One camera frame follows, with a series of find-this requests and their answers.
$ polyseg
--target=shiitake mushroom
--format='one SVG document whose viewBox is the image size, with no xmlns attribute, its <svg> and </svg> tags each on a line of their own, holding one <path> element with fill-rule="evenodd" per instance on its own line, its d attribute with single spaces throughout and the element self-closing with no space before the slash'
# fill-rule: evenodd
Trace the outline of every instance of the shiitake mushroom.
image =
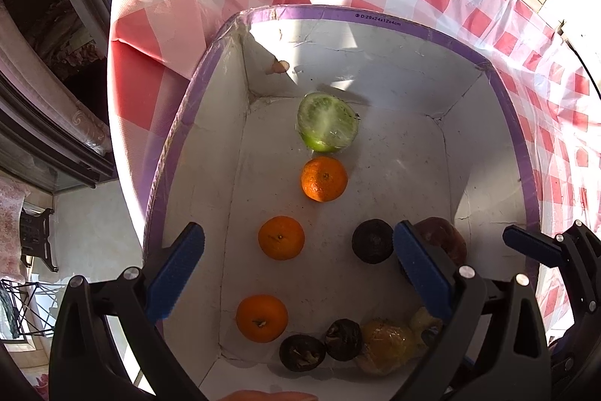
<svg viewBox="0 0 601 401">
<path fill-rule="evenodd" d="M 326 352 L 334 360 L 347 362 L 361 353 L 361 327 L 343 318 L 332 323 L 325 337 Z"/>
<path fill-rule="evenodd" d="M 279 346 L 279 360 L 292 372 L 308 372 L 326 358 L 326 348 L 317 338 L 292 335 Z"/>
<path fill-rule="evenodd" d="M 393 254 L 393 229 L 381 219 L 368 219 L 355 229 L 352 245 L 363 262 L 379 264 Z"/>
</svg>

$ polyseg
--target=blue gripper pad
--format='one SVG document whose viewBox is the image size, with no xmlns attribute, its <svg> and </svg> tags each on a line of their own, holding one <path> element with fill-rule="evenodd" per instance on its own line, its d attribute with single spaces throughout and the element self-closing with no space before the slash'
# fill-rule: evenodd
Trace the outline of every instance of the blue gripper pad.
<svg viewBox="0 0 601 401">
<path fill-rule="evenodd" d="M 397 257 L 428 313 L 448 323 L 453 316 L 453 286 L 405 223 L 401 222 L 395 227 L 393 244 Z"/>
<path fill-rule="evenodd" d="M 169 257 L 146 289 L 146 317 L 151 324 L 171 314 L 203 252 L 202 227 L 188 223 L 169 247 Z"/>
<path fill-rule="evenodd" d="M 566 261 L 561 254 L 561 247 L 550 237 L 542 233 L 527 232 L 515 225 L 503 231 L 505 245 L 526 257 L 537 260 L 548 268 L 563 267 Z"/>
</svg>

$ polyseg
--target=halved green tomato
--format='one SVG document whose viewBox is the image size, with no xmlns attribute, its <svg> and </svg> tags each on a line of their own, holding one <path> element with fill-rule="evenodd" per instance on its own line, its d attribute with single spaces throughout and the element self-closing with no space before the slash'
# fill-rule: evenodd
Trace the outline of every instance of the halved green tomato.
<svg viewBox="0 0 601 401">
<path fill-rule="evenodd" d="M 331 153 L 349 146 L 359 131 L 359 119 L 341 99 L 324 92 L 307 94 L 296 115 L 305 144 L 316 152 Z"/>
</svg>

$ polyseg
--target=plastic wrap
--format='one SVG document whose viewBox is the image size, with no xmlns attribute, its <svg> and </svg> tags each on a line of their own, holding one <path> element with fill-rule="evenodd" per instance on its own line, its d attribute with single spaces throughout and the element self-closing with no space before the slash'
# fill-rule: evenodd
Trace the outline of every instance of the plastic wrap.
<svg viewBox="0 0 601 401">
<path fill-rule="evenodd" d="M 363 372 L 386 376 L 403 367 L 417 353 L 411 328 L 388 320 L 372 320 L 361 326 L 363 351 L 356 357 Z"/>
<path fill-rule="evenodd" d="M 428 313 L 425 307 L 421 307 L 411 318 L 409 327 L 415 335 L 418 353 L 423 354 L 427 350 L 429 343 L 424 340 L 424 332 L 428 331 L 430 334 L 436 334 L 442 328 L 442 320 Z"/>
</svg>

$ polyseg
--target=dried fruit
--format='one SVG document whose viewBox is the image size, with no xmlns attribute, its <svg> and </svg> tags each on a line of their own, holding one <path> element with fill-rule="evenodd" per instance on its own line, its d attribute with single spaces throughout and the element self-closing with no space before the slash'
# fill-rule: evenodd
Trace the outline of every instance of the dried fruit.
<svg viewBox="0 0 601 401">
<path fill-rule="evenodd" d="M 361 327 L 346 318 L 333 322 L 326 332 L 326 351 L 341 362 L 357 357 L 361 353 L 362 342 Z"/>
<path fill-rule="evenodd" d="M 379 264 L 393 254 L 393 229 L 381 219 L 363 221 L 353 233 L 353 251 L 367 264 Z"/>
<path fill-rule="evenodd" d="M 317 338 L 292 335 L 279 346 L 279 359 L 292 372 L 308 372 L 326 358 L 326 348 Z"/>
<path fill-rule="evenodd" d="M 468 247 L 465 244 L 464 237 L 449 221 L 431 216 L 416 223 L 414 228 L 426 242 L 435 247 L 442 247 L 456 266 L 459 267 L 465 264 L 468 258 Z M 400 261 L 399 266 L 401 274 L 411 284 L 411 279 Z"/>
</svg>

